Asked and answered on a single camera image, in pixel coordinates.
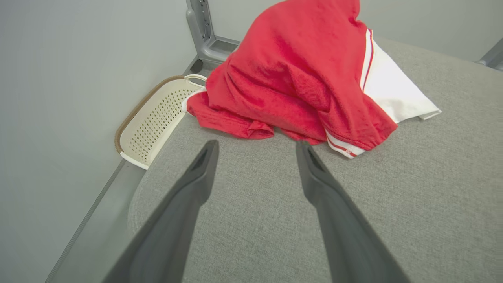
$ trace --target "laundry basket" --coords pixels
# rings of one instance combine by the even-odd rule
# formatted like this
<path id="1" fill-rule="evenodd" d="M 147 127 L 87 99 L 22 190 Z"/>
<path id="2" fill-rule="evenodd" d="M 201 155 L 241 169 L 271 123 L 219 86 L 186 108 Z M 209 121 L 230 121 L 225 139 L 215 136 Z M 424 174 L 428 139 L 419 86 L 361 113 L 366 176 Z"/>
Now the laundry basket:
<path id="1" fill-rule="evenodd" d="M 204 88 L 190 79 L 206 81 L 206 77 L 201 75 L 165 79 L 133 109 L 115 134 L 115 148 L 122 158 L 148 169 L 184 116 L 183 100 Z"/>

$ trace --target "red stripe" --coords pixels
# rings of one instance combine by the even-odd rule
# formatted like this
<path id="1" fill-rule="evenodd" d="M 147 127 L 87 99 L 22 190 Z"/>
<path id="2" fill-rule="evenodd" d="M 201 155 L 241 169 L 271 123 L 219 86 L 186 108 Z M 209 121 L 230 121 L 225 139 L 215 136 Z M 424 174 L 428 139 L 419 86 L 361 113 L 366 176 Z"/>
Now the red stripe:
<path id="1" fill-rule="evenodd" d="M 340 150 L 343 150 L 343 151 L 345 151 L 345 152 L 348 152 L 348 153 L 349 153 L 349 155 L 351 155 L 352 157 L 356 157 L 356 156 L 357 156 L 356 154 L 354 154 L 354 153 L 350 152 L 348 149 L 345 149 L 345 148 L 343 148 L 343 147 L 340 147 L 340 146 L 338 146 L 338 145 L 336 145 L 336 144 L 332 143 L 332 141 L 330 140 L 330 138 L 328 138 L 328 137 L 327 137 L 327 138 L 326 138 L 326 140 L 327 140 L 327 141 L 328 141 L 328 142 L 329 142 L 329 143 L 330 143 L 333 147 L 338 148 L 338 149 L 340 149 Z"/>
<path id="2" fill-rule="evenodd" d="M 363 89 L 362 92 L 365 90 L 365 85 L 367 84 L 367 79 L 369 77 L 369 72 L 370 72 L 370 66 L 372 65 L 372 59 L 374 58 L 374 42 L 372 41 L 372 34 L 373 31 L 369 29 L 370 31 L 370 44 L 372 46 L 372 51 L 370 53 L 370 62 L 369 62 L 369 68 L 367 69 L 367 74 L 365 75 L 365 82 L 363 83 Z"/>

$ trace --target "brown basket rim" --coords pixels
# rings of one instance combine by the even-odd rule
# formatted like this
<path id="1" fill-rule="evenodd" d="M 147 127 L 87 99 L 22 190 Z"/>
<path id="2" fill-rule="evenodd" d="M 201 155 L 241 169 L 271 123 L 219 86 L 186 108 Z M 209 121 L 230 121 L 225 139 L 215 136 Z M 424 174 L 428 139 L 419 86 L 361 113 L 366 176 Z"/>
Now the brown basket rim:
<path id="1" fill-rule="evenodd" d="M 162 82 L 158 83 L 157 86 L 155 86 L 151 91 L 149 91 L 147 93 L 147 95 L 138 103 L 138 105 L 136 105 L 133 109 L 133 111 L 131 111 L 131 113 L 129 113 L 129 115 L 126 117 L 126 119 L 122 122 L 122 124 L 119 126 L 119 128 L 117 129 L 117 131 L 115 132 L 115 138 L 114 138 L 114 142 L 115 142 L 115 149 L 117 150 L 117 152 L 119 154 L 121 154 L 121 152 L 124 152 L 122 150 L 122 147 L 121 147 L 121 136 L 122 136 L 122 132 L 124 131 L 124 129 L 127 127 L 127 125 L 129 124 L 129 122 L 131 122 L 131 120 L 134 118 L 134 116 L 140 111 L 140 109 L 145 105 L 145 103 L 147 103 L 147 101 L 161 88 L 163 87 L 165 84 L 171 82 L 171 81 L 174 81 L 174 80 L 184 80 L 185 77 L 184 76 L 174 76 L 174 77 L 169 77 L 165 80 L 163 80 Z"/>

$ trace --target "red cloth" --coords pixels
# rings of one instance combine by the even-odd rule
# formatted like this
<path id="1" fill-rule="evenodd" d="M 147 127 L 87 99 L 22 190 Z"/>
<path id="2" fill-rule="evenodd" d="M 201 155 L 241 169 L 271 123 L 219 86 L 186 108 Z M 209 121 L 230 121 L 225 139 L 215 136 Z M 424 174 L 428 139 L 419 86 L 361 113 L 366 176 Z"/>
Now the red cloth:
<path id="1" fill-rule="evenodd" d="M 327 132 L 371 150 L 397 124 L 360 87 L 367 27 L 359 10 L 358 0 L 270 7 L 187 111 L 202 127 L 240 138 L 272 137 L 277 126 L 295 140 L 318 144 Z"/>

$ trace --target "basket handle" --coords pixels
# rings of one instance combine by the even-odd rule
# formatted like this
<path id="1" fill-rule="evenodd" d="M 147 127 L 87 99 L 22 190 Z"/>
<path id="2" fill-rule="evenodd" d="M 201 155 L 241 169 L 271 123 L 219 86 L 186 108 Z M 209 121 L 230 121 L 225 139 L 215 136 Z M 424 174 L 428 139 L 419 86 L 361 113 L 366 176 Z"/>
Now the basket handle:
<path id="1" fill-rule="evenodd" d="M 206 82 L 206 80 L 208 79 L 207 77 L 205 76 L 202 76 L 202 75 L 198 75 L 198 74 L 190 74 L 190 75 L 186 75 L 185 76 L 185 81 L 193 86 L 196 86 L 198 88 L 204 88 L 204 86 L 201 86 L 199 84 L 196 84 L 196 83 L 193 83 L 190 81 L 190 79 L 199 79 L 199 80 L 202 80 L 204 82 Z"/>

